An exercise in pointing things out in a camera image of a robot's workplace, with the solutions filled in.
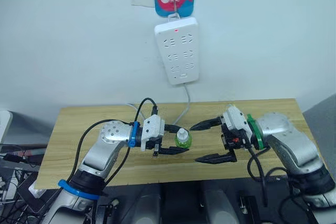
power outlet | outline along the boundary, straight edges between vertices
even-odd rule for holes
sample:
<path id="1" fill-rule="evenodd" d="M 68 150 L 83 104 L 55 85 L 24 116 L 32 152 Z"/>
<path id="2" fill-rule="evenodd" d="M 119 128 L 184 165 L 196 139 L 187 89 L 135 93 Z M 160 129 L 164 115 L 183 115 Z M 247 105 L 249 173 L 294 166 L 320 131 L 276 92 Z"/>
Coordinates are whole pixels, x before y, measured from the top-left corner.
<path id="1" fill-rule="evenodd" d="M 198 66 L 198 23 L 194 17 L 157 25 L 156 42 L 171 84 L 195 81 Z"/>

wooden tabletop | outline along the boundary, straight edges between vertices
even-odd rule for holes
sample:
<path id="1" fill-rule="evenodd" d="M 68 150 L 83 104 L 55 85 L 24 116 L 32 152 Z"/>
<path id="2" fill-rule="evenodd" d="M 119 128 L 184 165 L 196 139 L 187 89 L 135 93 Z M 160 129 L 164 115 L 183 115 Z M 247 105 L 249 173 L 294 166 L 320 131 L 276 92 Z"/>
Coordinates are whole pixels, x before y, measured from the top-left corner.
<path id="1" fill-rule="evenodd" d="M 261 117 L 267 112 L 283 113 L 298 130 L 305 132 L 316 144 L 295 99 L 192 103 L 190 110 L 178 124 L 189 129 L 199 121 L 221 115 L 228 104 L 236 105 L 245 115 L 250 113 L 254 118 Z M 159 115 L 169 124 L 184 110 L 186 104 L 171 103 L 158 104 L 158 106 Z M 142 109 L 145 117 L 150 116 L 150 111 L 151 105 L 145 104 Z M 68 178 L 79 139 L 94 122 L 103 119 L 131 122 L 134 116 L 135 110 L 126 105 L 61 109 L 38 174 L 37 188 L 58 188 L 58 181 Z M 100 127 L 96 126 L 87 135 L 82 145 L 80 160 L 97 140 Z M 249 177 L 246 165 L 250 154 L 243 149 L 235 150 L 238 159 L 235 163 L 211 165 L 194 161 L 195 158 L 207 154 L 227 153 L 221 141 L 219 126 L 206 131 L 192 132 L 192 136 L 193 142 L 190 150 L 178 155 L 159 155 L 158 158 L 152 158 L 152 150 L 142 152 L 140 148 L 131 149 L 126 163 L 110 185 Z M 163 138 L 163 147 L 175 146 L 174 137 L 174 134 L 166 133 Z M 126 148 L 119 153 L 119 158 L 111 173 L 119 166 L 125 152 Z M 260 161 L 265 172 L 273 167 L 282 166 L 273 150 L 261 155 Z M 252 170 L 257 174 L 255 165 L 252 166 Z"/>

white wall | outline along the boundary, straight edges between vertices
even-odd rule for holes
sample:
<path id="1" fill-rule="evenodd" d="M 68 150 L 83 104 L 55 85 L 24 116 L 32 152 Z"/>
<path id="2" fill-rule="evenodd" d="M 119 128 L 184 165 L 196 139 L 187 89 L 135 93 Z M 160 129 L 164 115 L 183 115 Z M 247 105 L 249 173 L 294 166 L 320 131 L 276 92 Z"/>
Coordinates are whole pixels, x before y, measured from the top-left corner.
<path id="1" fill-rule="evenodd" d="M 196 0 L 192 101 L 335 93 L 335 0 Z M 154 9 L 130 0 L 0 0 L 0 109 L 52 126 L 71 105 L 186 100 L 168 84 Z"/>

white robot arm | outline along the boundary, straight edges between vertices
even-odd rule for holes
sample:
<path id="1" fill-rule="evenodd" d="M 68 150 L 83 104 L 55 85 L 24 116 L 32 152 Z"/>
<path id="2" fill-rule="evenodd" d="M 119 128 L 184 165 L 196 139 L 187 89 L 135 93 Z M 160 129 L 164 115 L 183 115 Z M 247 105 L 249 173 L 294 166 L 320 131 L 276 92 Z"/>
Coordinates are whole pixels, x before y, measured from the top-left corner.
<path id="1" fill-rule="evenodd" d="M 316 146 L 299 132 L 288 118 L 280 113 L 267 113 L 254 120 L 248 119 L 235 106 L 230 106 L 222 116 L 195 124 L 191 130 L 206 130 L 220 125 L 222 140 L 228 154 L 210 154 L 197 162 L 219 164 L 236 162 L 234 149 L 251 146 L 261 150 L 269 145 L 287 169 L 289 180 L 311 207 L 319 224 L 336 223 L 335 182 L 319 156 Z"/>
<path id="2" fill-rule="evenodd" d="M 164 131 L 176 133 L 179 128 L 175 125 L 165 125 L 164 120 L 157 114 L 152 114 L 144 120 L 143 127 L 140 127 L 138 122 L 106 122 L 96 143 L 87 152 L 74 175 L 67 181 L 60 180 L 58 183 L 62 188 L 61 192 L 42 224 L 83 223 L 84 213 L 94 205 L 110 181 L 111 178 L 107 181 L 105 179 L 123 147 L 140 147 L 143 151 L 153 148 L 154 157 L 158 154 L 174 155 L 187 151 L 186 148 L 161 147 Z"/>

